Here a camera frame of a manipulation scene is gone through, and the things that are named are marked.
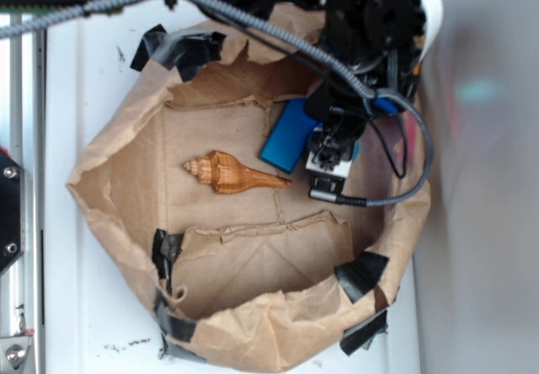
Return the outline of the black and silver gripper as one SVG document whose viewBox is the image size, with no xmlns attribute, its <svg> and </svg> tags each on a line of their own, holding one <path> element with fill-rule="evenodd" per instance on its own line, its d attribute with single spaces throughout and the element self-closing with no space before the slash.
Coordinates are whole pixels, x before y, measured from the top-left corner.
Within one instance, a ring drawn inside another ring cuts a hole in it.
<svg viewBox="0 0 539 374">
<path fill-rule="evenodd" d="M 355 141 L 370 119 L 359 100 L 322 83 L 304 104 L 307 115 L 318 122 L 307 139 L 306 170 L 313 198 L 340 195 L 350 176 Z"/>
</svg>

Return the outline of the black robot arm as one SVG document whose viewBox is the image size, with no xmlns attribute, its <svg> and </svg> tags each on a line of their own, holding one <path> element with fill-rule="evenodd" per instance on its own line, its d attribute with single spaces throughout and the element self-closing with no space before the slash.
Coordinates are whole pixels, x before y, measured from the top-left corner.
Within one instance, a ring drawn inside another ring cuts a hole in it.
<svg viewBox="0 0 539 374">
<path fill-rule="evenodd" d="M 174 4 L 176 0 L 166 0 Z M 310 136 L 310 196 L 335 204 L 385 206 L 406 200 L 348 197 L 340 166 L 350 166 L 367 126 L 414 108 L 417 69 L 427 41 L 440 24 L 439 0 L 189 0 L 210 18 L 231 25 L 266 46 L 281 50 L 323 77 L 304 109 L 317 121 Z M 320 10 L 325 20 L 318 40 L 271 25 L 278 3 Z"/>
</svg>

